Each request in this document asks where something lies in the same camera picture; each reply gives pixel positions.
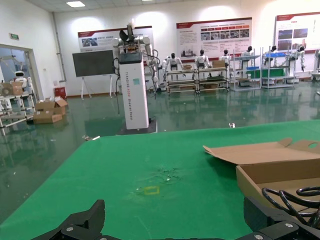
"display board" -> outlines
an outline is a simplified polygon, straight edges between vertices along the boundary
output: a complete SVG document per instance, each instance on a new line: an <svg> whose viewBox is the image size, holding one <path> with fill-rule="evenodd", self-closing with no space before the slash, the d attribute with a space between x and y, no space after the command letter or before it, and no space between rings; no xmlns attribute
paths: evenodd
<svg viewBox="0 0 320 240"><path fill-rule="evenodd" d="M252 39L252 17L182 22L176 24L177 57L193 60L203 49L210 59L218 58L228 49L240 54L248 49Z"/></svg>
<svg viewBox="0 0 320 240"><path fill-rule="evenodd" d="M78 78L115 73L112 50L74 53L72 56Z"/></svg>
<svg viewBox="0 0 320 240"><path fill-rule="evenodd" d="M80 51L83 53L112 50L113 46L111 45L111 41L112 39L120 38L119 33L121 30L128 34L126 28L78 32ZM148 36L151 44L153 45L154 43L152 26L138 26L133 30L133 34L136 37Z"/></svg>
<svg viewBox="0 0 320 240"><path fill-rule="evenodd" d="M274 44L279 52L300 46L306 51L320 49L320 12L277 16Z"/></svg>

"black monitor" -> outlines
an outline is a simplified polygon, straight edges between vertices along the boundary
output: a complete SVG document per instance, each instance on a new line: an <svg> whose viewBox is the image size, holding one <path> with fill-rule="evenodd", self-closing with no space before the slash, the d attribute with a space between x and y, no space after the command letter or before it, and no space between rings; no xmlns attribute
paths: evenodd
<svg viewBox="0 0 320 240"><path fill-rule="evenodd" d="M112 50L73 53L75 75L77 77L114 74Z"/></svg>

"green table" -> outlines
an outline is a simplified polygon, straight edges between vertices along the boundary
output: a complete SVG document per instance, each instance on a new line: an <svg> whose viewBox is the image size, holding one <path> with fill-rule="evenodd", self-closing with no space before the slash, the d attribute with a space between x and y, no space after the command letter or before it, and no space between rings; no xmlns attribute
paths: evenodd
<svg viewBox="0 0 320 240"><path fill-rule="evenodd" d="M1 226L28 240L104 199L103 233L123 240L222 238L250 233L235 166L206 154L291 137L320 140L320 121L103 137L83 144Z"/></svg>

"reflective floor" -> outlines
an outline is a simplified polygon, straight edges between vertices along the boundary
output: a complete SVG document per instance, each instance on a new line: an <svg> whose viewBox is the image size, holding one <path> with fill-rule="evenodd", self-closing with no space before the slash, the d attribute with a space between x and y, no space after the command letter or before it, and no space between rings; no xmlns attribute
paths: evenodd
<svg viewBox="0 0 320 240"><path fill-rule="evenodd" d="M156 100L148 98L149 117L157 118L159 132L320 119L318 88L306 82L296 89L219 91L199 97L162 93ZM84 142L84 135L112 136L125 122L121 97L120 114L117 100L107 96L70 98L68 104L61 122L21 123L0 136L0 223Z"/></svg>

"poster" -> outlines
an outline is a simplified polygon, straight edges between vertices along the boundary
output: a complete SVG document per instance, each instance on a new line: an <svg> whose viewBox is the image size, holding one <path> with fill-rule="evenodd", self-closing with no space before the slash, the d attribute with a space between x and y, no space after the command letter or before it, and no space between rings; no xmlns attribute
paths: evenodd
<svg viewBox="0 0 320 240"><path fill-rule="evenodd" d="M320 48L320 12L279 15L276 17L274 44L279 52Z"/></svg>
<svg viewBox="0 0 320 240"><path fill-rule="evenodd" d="M119 32L121 30L124 30L127 34L126 28L78 32L80 51L83 53L112 50L113 46L111 45L111 41L112 39L120 38ZM151 44L154 44L152 26L138 26L133 30L133 34L136 37L148 36Z"/></svg>
<svg viewBox="0 0 320 240"><path fill-rule="evenodd" d="M193 60L204 50L210 60L218 58L228 49L240 54L248 49L252 39L252 17L183 22L176 24L177 57Z"/></svg>

